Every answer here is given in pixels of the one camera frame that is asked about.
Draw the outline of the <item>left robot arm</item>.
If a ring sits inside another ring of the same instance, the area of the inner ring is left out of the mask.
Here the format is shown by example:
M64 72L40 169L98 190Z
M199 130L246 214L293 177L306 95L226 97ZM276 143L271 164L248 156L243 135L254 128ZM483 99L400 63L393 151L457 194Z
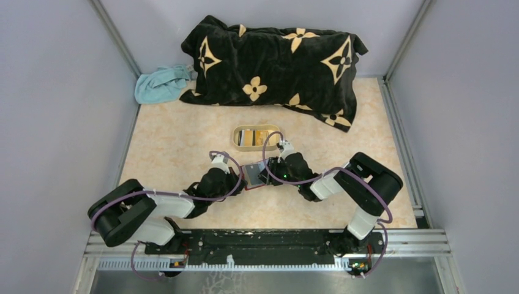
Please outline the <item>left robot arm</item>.
M107 247L135 239L174 254L182 249L184 238L173 217L196 218L213 203L239 194L246 184L241 168L210 168L181 193L156 192L129 179L94 203L87 215Z

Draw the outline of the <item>red leather card holder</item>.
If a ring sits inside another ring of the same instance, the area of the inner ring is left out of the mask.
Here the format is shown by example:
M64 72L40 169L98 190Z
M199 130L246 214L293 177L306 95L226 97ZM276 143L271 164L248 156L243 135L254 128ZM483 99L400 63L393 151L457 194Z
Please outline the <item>red leather card holder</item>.
M247 184L245 190L252 190L266 185L261 177L261 173L265 169L263 161L245 164L242 167L244 179Z

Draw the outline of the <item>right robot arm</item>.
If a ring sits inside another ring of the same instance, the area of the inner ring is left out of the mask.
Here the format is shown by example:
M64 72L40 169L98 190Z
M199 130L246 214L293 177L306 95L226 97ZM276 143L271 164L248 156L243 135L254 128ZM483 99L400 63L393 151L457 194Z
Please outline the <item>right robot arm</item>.
M345 246L351 252L367 247L368 235L403 188L403 180L395 172L362 152L323 175L313 172L301 153L270 157L257 178L267 185L295 186L310 202L321 202L342 192L349 195L357 205L345 228Z

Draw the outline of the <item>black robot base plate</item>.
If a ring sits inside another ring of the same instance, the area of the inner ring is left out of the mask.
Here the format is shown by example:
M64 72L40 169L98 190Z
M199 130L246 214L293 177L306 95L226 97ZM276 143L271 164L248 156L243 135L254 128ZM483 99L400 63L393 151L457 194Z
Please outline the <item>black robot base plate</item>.
M149 243L149 255L179 254L188 265L224 265L228 257L239 266L332 265L347 254L380 254L382 233L364 241L348 241L342 230L209 230L193 229L159 246Z

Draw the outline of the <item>grey credit card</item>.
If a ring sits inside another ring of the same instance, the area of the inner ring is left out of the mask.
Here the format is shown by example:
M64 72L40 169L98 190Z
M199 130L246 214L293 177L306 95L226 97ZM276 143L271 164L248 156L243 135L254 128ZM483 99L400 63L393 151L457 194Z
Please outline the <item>grey credit card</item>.
M244 165L244 169L250 186L263 184L262 180L260 180L260 174L264 170L264 164L262 162Z

